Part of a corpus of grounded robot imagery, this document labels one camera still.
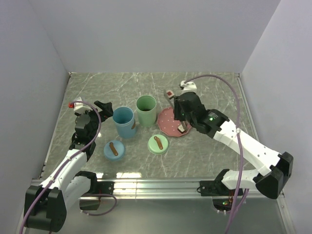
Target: green lid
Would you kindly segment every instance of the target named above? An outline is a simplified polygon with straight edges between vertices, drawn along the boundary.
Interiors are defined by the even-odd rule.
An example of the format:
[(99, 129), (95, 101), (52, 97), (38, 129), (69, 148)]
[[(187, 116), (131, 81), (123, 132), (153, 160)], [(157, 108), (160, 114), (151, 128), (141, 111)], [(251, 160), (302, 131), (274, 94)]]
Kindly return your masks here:
[(169, 142), (163, 135), (153, 135), (147, 143), (148, 149), (156, 155), (161, 155), (167, 152)]

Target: cup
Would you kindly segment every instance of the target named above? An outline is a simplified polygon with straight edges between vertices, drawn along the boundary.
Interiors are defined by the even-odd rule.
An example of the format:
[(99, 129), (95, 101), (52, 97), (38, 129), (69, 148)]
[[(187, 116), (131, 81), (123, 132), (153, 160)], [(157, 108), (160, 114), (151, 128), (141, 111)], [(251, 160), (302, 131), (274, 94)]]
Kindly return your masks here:
[(118, 107), (114, 111), (113, 121), (120, 137), (129, 139), (136, 134), (137, 128), (135, 115), (129, 107)]
[(140, 96), (136, 100), (136, 111), (141, 126), (152, 126), (156, 122), (156, 99), (151, 95)]

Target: blue lid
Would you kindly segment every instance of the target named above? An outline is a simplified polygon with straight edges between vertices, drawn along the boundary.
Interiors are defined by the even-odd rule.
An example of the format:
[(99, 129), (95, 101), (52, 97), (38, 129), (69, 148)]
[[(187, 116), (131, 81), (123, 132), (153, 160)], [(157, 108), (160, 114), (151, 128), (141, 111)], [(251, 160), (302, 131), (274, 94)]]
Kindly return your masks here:
[(119, 140), (109, 141), (104, 146), (104, 156), (110, 161), (118, 161), (125, 154), (125, 146)]

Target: gray tabletop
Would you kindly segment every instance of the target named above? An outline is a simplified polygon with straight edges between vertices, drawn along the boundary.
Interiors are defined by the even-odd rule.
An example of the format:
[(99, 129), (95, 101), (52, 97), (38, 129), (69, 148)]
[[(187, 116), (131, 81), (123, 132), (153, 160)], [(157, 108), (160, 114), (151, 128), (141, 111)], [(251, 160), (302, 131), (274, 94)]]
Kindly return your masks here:
[[(71, 143), (76, 116), (68, 108), (70, 101), (83, 97), (92, 103), (96, 100), (112, 102), (113, 109), (128, 106), (136, 115), (136, 99), (140, 95), (150, 94), (156, 98), (157, 112), (160, 113), (162, 109), (169, 107), (163, 96), (164, 89), (171, 89), (176, 95), (180, 95), (180, 82), (200, 74), (206, 73), (73, 73), (42, 177), (47, 178), (61, 163)], [(254, 137), (236, 74), (215, 74), (224, 77), (236, 89), (241, 104), (241, 129)], [(201, 78), (195, 83), (197, 94), (207, 109), (218, 109), (236, 120), (235, 99), (226, 84), (215, 78)], [(154, 155), (147, 148), (148, 139), (154, 134), (165, 134), (157, 124), (148, 128), (137, 125), (134, 138), (121, 139), (112, 118), (106, 120), (96, 139), (95, 152), (82, 170), (95, 172), (102, 178), (203, 177), (216, 176), (225, 168), (237, 170), (239, 156), (236, 152), (195, 129), (179, 138), (168, 136), (169, 150), (163, 155)], [(103, 148), (108, 141), (115, 139), (124, 143), (126, 154), (121, 161), (111, 162), (104, 157)], [(245, 162), (245, 170), (252, 168), (251, 164)]]

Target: brown stick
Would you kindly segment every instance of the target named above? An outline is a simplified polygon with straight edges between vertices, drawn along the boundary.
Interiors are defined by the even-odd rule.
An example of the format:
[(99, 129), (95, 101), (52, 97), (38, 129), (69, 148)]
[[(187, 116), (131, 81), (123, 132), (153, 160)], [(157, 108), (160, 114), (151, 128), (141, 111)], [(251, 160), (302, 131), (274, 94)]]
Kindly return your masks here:
[(163, 149), (164, 147), (162, 147), (162, 144), (161, 144), (161, 141), (160, 141), (160, 139), (158, 138), (158, 137), (154, 137), (154, 139), (155, 139), (155, 141), (157, 142), (157, 145), (158, 145), (158, 147), (159, 147), (159, 149)]
[(134, 124), (132, 125), (131, 129), (134, 129), (136, 127), (136, 121), (134, 122)]
[(111, 148), (111, 150), (113, 151), (113, 154), (115, 155), (115, 156), (118, 156), (118, 152), (117, 152), (117, 150), (115, 149), (115, 147), (114, 147), (114, 143), (109, 143), (109, 148)]

